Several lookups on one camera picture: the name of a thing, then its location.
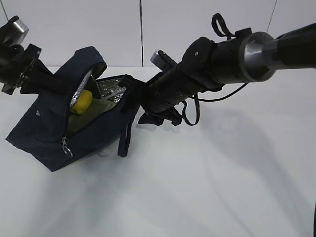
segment white wall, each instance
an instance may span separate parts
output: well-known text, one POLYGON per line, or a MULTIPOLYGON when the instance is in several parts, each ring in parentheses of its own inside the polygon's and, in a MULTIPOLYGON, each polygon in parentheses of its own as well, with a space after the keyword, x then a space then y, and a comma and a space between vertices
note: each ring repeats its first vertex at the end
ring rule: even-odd
POLYGON ((3 26, 7 22, 4 10, 2 6, 0 5, 0 26, 3 26))
POLYGON ((277 0, 268 33, 278 37, 283 33, 316 22, 315 0, 277 0))
POLYGON ((42 48, 46 65, 62 65, 94 46, 110 66, 141 66, 139 0, 3 0, 8 17, 30 28, 24 46, 42 48))
POLYGON ((156 49, 177 62, 201 36, 223 41, 213 32, 211 19, 219 12, 231 32, 252 27, 266 31, 275 0, 145 0, 143 1, 144 65, 156 49))

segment black cable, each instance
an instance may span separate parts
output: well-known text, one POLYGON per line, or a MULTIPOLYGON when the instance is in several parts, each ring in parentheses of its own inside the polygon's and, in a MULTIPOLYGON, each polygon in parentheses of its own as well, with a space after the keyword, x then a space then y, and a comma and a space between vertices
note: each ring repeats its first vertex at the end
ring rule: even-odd
POLYGON ((233 95, 235 95, 237 92, 239 92, 241 89, 243 89, 245 86, 247 86, 248 83, 245 83, 244 85, 242 85, 241 87, 239 87, 237 90, 233 91, 232 93, 224 96, 224 97, 221 97, 221 98, 218 98, 218 99, 211 99, 211 100, 205 100, 205 99, 198 99, 199 101, 203 101, 203 102, 216 102, 216 101, 221 101, 221 100, 225 100, 233 95))
POLYGON ((195 94, 193 98, 194 98, 194 103, 196 105, 196 112, 197 112, 197 118, 196 118, 195 123, 190 123, 190 121, 188 120, 188 117, 186 115, 186 108, 188 106, 188 103, 185 100, 182 101, 182 103, 184 105, 183 110, 182 110, 182 117, 183 117, 184 122, 186 122, 186 124, 189 126, 197 125, 197 123, 199 122, 199 118, 200 118, 198 94, 195 94))

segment green cloth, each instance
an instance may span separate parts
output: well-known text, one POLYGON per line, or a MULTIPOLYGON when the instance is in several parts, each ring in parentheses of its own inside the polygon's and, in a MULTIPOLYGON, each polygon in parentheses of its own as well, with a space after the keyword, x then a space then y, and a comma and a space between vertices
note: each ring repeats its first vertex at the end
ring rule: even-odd
POLYGON ((77 132, 100 114, 114 108, 115 105, 116 103, 112 101, 93 99, 90 107, 83 115, 71 114, 69 116, 68 131, 70 133, 77 132))

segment bag strap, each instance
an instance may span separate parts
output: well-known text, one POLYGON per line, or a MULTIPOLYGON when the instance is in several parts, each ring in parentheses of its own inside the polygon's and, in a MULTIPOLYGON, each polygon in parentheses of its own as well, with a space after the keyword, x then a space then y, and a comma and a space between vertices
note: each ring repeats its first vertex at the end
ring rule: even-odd
POLYGON ((120 157, 127 156, 134 119, 135 117, 127 124, 125 128, 122 129, 120 133, 120 139, 118 144, 118 155, 120 157))
POLYGON ((235 35, 232 34, 228 30, 223 16, 221 14, 219 14, 219 13, 216 13, 215 15, 213 15, 213 17, 212 17, 212 27, 213 27, 215 33, 219 37, 227 37, 227 40, 231 40, 232 37, 235 37, 235 35))

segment black strap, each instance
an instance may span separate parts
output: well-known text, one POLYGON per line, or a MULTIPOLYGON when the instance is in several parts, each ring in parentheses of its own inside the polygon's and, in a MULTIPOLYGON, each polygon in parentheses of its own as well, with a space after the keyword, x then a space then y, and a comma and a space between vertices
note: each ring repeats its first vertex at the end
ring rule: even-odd
POLYGON ((199 122, 199 118, 200 118, 198 94, 194 95, 194 103, 196 105, 196 112, 197 112, 197 118, 196 118, 196 122, 195 123, 190 123, 190 121, 187 118, 186 109, 187 109, 188 103, 185 100, 182 101, 182 103, 184 104, 184 107, 183 107, 183 110, 182 110, 182 117, 183 117, 184 122, 186 122, 186 124, 189 125, 189 126, 197 125, 197 123, 199 122))
POLYGON ((213 15, 213 17, 212 17, 212 27, 213 27, 215 33, 219 37, 227 37, 227 40, 230 40, 232 37, 235 37, 235 35, 232 34, 228 30, 227 25, 226 25, 226 23, 224 21, 224 18, 219 13, 216 13, 215 15, 213 15), (222 32, 219 30, 217 22, 218 22, 219 26, 221 27, 222 32))
POLYGON ((133 122, 134 118, 127 124, 125 128, 122 129, 120 133, 120 139, 118 144, 118 155, 120 157, 127 156, 133 122))

